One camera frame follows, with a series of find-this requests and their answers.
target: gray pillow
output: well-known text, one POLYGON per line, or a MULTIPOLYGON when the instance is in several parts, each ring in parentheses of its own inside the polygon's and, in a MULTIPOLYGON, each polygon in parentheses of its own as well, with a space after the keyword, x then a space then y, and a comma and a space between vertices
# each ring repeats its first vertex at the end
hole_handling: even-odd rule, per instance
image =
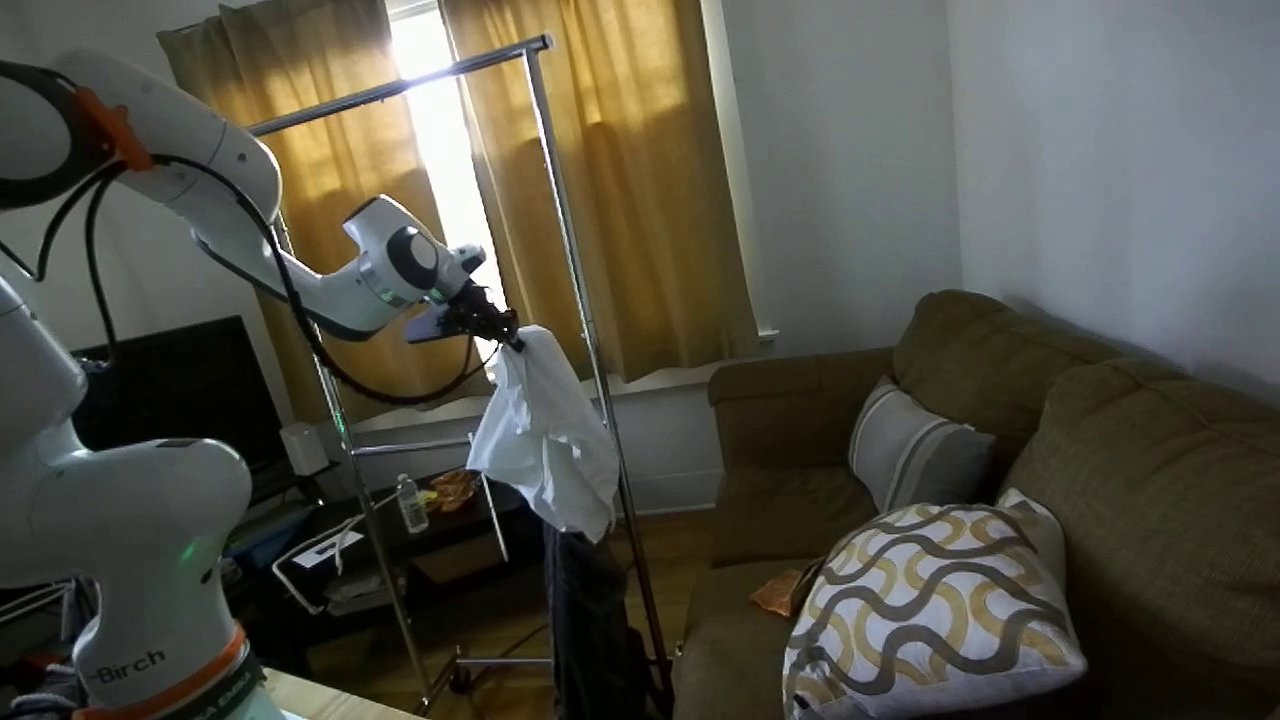
POLYGON ((850 466, 880 510, 971 501, 990 454, 993 437, 920 406, 891 380, 873 388, 850 441, 850 466))

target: white shirt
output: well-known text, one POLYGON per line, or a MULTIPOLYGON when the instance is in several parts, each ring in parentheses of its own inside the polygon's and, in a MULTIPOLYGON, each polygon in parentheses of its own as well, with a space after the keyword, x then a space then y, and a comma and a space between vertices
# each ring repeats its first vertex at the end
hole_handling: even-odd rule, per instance
POLYGON ((541 521, 595 542, 615 515, 615 444, 558 334, 527 324, 521 340, 521 353, 499 349, 467 466, 514 484, 541 521))

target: white wall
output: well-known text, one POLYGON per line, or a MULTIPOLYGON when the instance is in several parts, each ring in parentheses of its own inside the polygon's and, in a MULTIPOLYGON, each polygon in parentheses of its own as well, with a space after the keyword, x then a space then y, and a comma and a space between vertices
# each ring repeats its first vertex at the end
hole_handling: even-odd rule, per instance
MULTIPOLYGON (((117 0, 111 9, 95 0, 10 0, 0 9, 0 23, 20 33, 26 42, 4 53, 20 64, 54 64, 69 46, 99 46, 117 60, 130 60, 160 81, 174 81, 169 60, 156 42, 160 27, 182 27, 207 16, 213 0, 117 0)), ((38 254, 43 223, 56 199, 28 211, 0 211, 0 241, 38 254)), ((258 295, 243 278, 215 269, 191 241, 188 223, 174 211, 136 199, 132 193, 117 187, 99 211, 99 265, 105 265, 105 292, 111 299, 117 332, 144 334, 164 332, 213 317, 243 317, 248 334, 258 340, 260 363, 273 384, 273 401, 284 417, 284 384, 279 367, 258 307, 258 295)), ((28 282, 20 273, 0 265, 0 274, 38 303, 42 318, 69 344, 88 349, 105 344, 105 329, 91 303, 88 273, 86 273, 86 223, 80 211, 69 214, 54 269, 43 282, 28 282)))
POLYGON ((936 0, 703 0, 730 41, 736 202, 782 353, 891 340, 962 282, 949 9, 936 0))
POLYGON ((1280 3, 955 0, 966 282, 1280 401, 1280 3))

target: hanging garment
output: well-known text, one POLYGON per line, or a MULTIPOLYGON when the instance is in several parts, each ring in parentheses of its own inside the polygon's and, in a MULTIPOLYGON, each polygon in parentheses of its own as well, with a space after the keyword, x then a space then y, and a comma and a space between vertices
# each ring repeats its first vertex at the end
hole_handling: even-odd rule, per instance
POLYGON ((669 717, 648 670, 646 641, 628 627, 628 572, 604 542, 544 524, 544 572, 558 641, 561 720, 669 717))
POLYGON ((615 444, 558 334, 527 324, 521 340, 521 353, 499 349, 467 466, 514 484, 553 529, 600 541, 615 515, 615 444))

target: sofa armrest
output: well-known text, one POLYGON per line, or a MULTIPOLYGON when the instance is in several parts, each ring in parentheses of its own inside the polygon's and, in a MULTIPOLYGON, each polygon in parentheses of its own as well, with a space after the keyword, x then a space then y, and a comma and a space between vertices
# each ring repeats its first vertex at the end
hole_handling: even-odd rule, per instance
POLYGON ((891 349, 724 363, 710 401, 724 466, 843 462, 865 395, 891 349))

